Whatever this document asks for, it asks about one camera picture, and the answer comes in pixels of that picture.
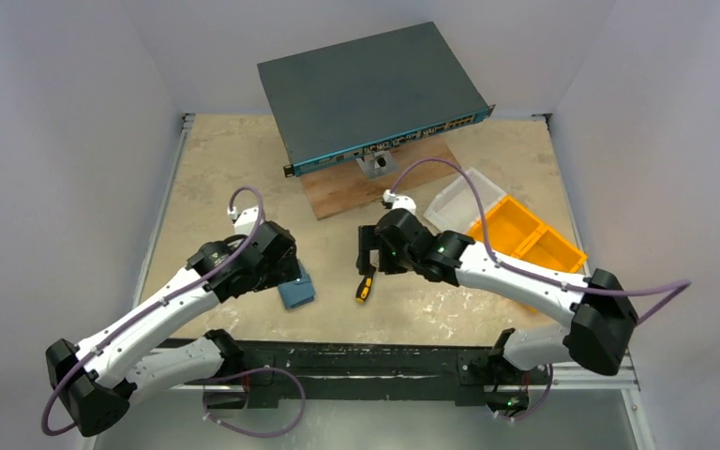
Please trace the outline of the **blue card holder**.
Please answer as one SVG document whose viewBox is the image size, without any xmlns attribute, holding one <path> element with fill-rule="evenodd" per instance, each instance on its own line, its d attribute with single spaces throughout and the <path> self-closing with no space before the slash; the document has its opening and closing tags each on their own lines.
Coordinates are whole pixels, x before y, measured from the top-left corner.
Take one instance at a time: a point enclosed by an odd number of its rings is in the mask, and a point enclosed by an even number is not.
<svg viewBox="0 0 720 450">
<path fill-rule="evenodd" d="M 283 306 L 286 309 L 300 308 L 315 300 L 316 292 L 312 278 L 302 262 L 299 262 L 300 277 L 277 286 Z"/>
</svg>

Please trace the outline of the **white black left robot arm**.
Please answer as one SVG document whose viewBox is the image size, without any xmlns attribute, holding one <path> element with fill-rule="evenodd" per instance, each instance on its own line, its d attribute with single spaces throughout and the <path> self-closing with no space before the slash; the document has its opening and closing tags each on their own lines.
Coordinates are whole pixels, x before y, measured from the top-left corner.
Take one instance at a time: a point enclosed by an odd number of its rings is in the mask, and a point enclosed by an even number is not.
<svg viewBox="0 0 720 450">
<path fill-rule="evenodd" d="M 158 291 L 100 332 L 77 343 L 64 338 L 45 351 L 51 397 L 40 426 L 47 436 L 77 430 L 91 437 L 114 426 L 154 394 L 180 384 L 248 385 L 276 372 L 247 357 L 225 330 L 206 332 L 166 352 L 175 331 L 224 302 L 300 278 L 291 233 L 261 207 L 232 212 L 239 233 L 202 244 Z"/>
</svg>

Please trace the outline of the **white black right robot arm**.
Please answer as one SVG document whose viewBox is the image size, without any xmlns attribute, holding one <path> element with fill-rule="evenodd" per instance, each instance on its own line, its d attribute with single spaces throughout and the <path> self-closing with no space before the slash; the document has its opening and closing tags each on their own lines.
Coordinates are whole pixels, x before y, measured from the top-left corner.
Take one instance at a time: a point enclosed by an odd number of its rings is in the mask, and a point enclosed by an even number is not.
<svg viewBox="0 0 720 450">
<path fill-rule="evenodd" d="M 611 273 L 597 269 L 584 277 L 553 271 L 463 233 L 431 232 L 405 195 L 387 192 L 382 203 L 387 211 L 379 221 L 358 229 L 358 271 L 364 272 L 371 252 L 377 252 L 386 275 L 414 272 L 430 282 L 495 293 L 554 321 L 502 333 L 488 358 L 496 379 L 510 382 L 523 371 L 563 362 L 603 376 L 619 372 L 638 315 Z"/>
</svg>

